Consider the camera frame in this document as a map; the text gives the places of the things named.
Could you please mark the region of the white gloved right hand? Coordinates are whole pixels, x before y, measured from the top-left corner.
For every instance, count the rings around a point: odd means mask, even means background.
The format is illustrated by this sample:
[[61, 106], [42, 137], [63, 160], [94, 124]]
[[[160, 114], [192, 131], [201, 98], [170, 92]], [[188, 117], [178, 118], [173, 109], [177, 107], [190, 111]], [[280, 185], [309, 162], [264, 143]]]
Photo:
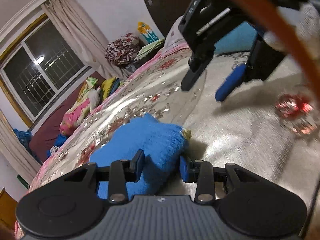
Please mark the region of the white gloved right hand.
[[304, 44], [311, 58], [319, 61], [319, 12], [311, 3], [305, 3], [300, 10], [277, 7], [278, 12], [291, 25]]

